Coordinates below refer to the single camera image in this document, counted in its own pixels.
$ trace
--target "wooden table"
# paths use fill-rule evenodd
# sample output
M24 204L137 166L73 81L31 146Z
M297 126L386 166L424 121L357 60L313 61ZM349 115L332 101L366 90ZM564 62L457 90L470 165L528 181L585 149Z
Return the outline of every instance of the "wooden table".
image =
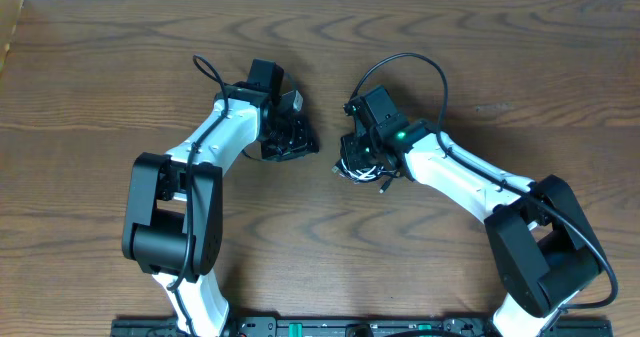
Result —
M342 104L392 53L435 59L446 130L514 173L574 189L620 279L616 336L640 327L640 0L28 0L0 84L0 334L104 336L166 316L166 294L120 251L131 166L210 113L253 58L306 98L321 153L239 158L224 180L215 270L235 306L283 316L492 312L505 295L484 228L407 180L378 194L331 173L352 130ZM437 74L376 75L411 118L434 119ZM600 277L580 301L608 293Z

